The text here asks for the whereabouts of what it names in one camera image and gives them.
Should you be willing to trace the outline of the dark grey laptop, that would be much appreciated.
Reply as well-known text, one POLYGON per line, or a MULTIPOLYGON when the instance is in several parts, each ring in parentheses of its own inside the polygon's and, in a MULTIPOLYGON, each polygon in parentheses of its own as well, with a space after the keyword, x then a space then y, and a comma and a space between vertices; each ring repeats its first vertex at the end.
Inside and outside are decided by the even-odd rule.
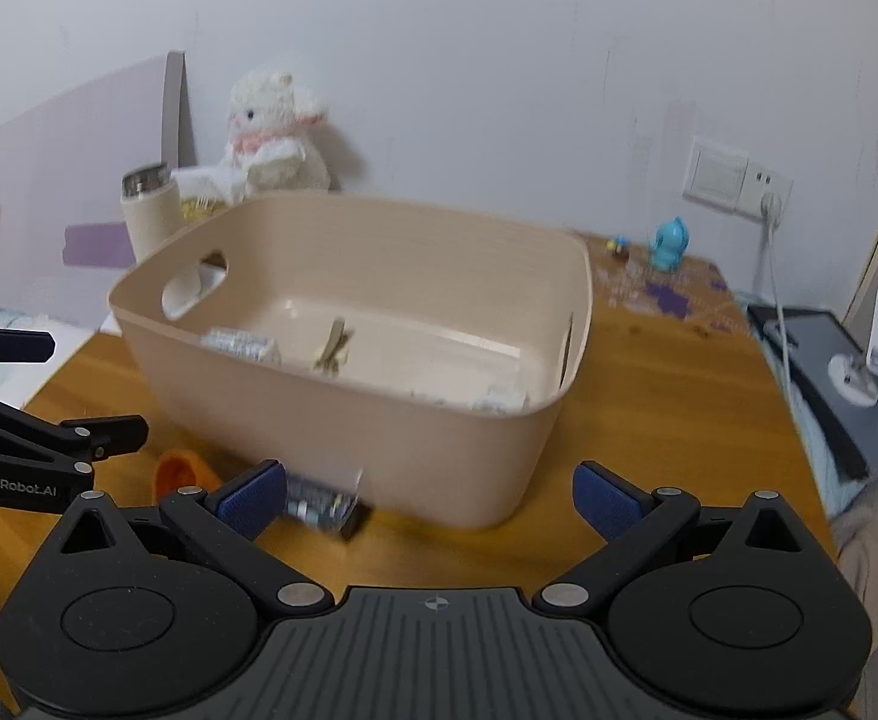
POLYGON ((761 337, 789 358, 790 378, 808 401, 820 423, 836 460, 837 470, 847 479, 878 476, 878 403, 857 408, 832 387, 829 360, 834 355, 858 355, 859 346, 827 310, 775 309, 751 304, 747 316, 761 337))

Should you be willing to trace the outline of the cream thermos bottle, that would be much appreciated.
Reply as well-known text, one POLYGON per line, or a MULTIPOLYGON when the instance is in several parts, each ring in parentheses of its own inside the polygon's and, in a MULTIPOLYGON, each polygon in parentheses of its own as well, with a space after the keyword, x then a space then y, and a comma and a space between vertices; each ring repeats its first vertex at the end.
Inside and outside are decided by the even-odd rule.
POLYGON ((151 257, 185 226, 178 184, 165 163, 138 167, 125 174, 119 204, 135 262, 151 257))

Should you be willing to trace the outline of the dark blue small box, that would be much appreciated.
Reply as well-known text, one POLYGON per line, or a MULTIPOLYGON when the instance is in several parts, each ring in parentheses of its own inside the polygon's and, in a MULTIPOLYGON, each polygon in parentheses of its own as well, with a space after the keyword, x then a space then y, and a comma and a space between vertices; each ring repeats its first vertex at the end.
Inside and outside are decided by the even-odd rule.
POLYGON ((364 527, 372 509, 354 491, 341 491, 306 476, 287 473, 284 515, 315 532, 354 538, 364 527))

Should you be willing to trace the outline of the beige plastic storage bin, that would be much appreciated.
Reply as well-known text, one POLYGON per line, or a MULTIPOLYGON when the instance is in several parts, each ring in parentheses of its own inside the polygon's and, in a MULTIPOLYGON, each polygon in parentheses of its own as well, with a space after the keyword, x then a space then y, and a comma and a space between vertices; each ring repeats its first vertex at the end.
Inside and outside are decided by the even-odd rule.
POLYGON ((160 408, 238 458, 459 528, 519 507, 589 343, 589 252, 571 232, 422 203, 278 192, 178 232, 108 304, 160 408), (336 317, 338 376, 313 369, 336 317), (214 327, 274 338, 279 366, 214 327), (515 415, 413 400, 530 397, 515 415))

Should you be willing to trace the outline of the white plush lamb toy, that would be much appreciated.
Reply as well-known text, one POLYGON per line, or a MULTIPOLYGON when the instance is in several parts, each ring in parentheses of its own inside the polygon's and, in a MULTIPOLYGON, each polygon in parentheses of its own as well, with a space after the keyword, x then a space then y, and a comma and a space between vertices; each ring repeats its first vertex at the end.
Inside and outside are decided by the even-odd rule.
POLYGON ((253 70, 233 83, 224 163, 244 179, 247 195, 329 190, 331 176, 311 131, 328 106, 284 70, 253 70))

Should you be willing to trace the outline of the blue white patterned box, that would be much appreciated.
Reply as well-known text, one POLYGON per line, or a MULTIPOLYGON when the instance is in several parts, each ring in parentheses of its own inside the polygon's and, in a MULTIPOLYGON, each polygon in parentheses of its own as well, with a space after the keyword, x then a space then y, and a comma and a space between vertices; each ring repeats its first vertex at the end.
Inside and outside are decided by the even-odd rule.
POLYGON ((247 361, 261 362, 268 366, 281 364, 281 353, 274 338, 263 337, 238 328, 214 327, 199 339, 204 348, 222 355, 247 361))

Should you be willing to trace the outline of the white wall switch socket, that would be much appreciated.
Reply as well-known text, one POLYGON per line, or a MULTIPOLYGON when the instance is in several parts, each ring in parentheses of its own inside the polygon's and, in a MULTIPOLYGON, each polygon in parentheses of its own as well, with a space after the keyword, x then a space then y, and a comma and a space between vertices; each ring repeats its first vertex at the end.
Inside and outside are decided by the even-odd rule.
POLYGON ((772 227, 786 211, 793 182, 745 151, 696 137, 686 167, 683 197, 772 227))

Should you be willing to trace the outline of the small mushroom figurine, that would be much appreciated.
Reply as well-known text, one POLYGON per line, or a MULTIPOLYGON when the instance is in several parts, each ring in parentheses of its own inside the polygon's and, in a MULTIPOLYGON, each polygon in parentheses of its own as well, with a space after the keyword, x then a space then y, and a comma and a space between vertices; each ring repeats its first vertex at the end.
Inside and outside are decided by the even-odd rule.
POLYGON ((615 259, 629 259, 629 241, 622 236, 608 239, 608 241, 606 241, 606 250, 608 250, 611 257, 615 257, 615 259))

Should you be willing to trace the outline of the wooden clothes peg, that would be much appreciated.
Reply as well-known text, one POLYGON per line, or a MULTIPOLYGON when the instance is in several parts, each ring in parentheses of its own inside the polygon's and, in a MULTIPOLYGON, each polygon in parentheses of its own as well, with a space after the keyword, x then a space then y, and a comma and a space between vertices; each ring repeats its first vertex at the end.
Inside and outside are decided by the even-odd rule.
POLYGON ((338 376, 347 358, 347 345, 351 341, 354 330, 347 327, 343 317, 336 317, 329 329, 325 346, 320 349, 317 359, 313 361, 313 369, 323 376, 338 376))

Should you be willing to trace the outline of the orange sock doll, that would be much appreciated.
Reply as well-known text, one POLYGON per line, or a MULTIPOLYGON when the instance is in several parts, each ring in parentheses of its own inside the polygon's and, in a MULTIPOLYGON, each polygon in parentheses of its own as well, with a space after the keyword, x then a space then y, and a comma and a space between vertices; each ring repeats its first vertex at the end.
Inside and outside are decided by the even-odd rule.
POLYGON ((178 488, 198 486, 215 491, 222 486, 222 478, 201 455, 193 450, 167 450, 159 457, 152 480, 152 497, 159 502, 178 488))

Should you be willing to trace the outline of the blue penguin figurine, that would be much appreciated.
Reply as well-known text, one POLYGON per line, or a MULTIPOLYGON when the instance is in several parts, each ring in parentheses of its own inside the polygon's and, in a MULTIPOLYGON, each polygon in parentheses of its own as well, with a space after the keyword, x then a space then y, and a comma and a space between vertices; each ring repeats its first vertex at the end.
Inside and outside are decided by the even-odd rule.
POLYGON ((663 271, 663 273, 672 273, 672 271, 678 270, 689 243, 690 231, 679 216, 660 224, 649 241, 649 247, 647 247, 649 265, 654 270, 663 271))

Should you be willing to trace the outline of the floral white scrunchie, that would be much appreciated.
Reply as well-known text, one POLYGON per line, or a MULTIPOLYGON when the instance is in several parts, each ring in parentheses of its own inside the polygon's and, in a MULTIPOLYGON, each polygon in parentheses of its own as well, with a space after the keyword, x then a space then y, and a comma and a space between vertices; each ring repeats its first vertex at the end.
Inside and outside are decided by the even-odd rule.
POLYGON ((515 415, 525 410, 530 397, 523 390, 517 388, 498 387, 491 385, 486 388, 486 392, 476 397, 465 398, 448 398, 442 395, 429 394, 429 392, 411 392, 413 400, 424 401, 429 405, 448 406, 448 408, 457 408, 457 410, 478 411, 478 413, 491 413, 491 415, 515 415))

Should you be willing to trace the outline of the white tissue pack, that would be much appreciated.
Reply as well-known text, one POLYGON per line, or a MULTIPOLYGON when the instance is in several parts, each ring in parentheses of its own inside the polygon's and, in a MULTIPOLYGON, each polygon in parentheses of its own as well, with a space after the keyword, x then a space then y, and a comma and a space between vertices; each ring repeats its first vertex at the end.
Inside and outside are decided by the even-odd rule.
POLYGON ((247 172, 233 164, 180 167, 170 175, 178 187, 182 215, 187 223, 207 220, 242 202, 247 193, 247 172))

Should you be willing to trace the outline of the lilac bed headboard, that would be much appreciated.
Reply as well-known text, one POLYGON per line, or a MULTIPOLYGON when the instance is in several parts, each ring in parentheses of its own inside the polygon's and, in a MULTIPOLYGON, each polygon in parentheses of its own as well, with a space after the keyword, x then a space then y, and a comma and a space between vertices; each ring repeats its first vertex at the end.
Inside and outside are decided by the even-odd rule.
POLYGON ((134 263, 126 172, 178 164, 185 55, 167 52, 58 94, 0 127, 0 309, 79 327, 107 317, 134 263))

